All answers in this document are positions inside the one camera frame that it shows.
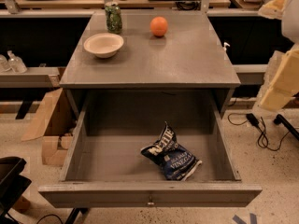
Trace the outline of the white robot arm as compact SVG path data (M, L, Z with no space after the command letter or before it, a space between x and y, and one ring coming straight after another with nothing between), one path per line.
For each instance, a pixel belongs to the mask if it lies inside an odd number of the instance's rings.
M281 19L281 33L295 45L282 55L278 70L259 103L263 109L279 111L299 92L299 0L272 0L263 5L258 14Z

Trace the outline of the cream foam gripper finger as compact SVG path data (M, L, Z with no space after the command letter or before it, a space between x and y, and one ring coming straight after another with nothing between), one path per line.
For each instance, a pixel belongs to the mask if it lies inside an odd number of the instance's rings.
M299 92L299 48L286 53L275 51L270 58L262 85L259 107L279 111Z
M267 19L281 20L287 0L271 0L258 10L258 15Z

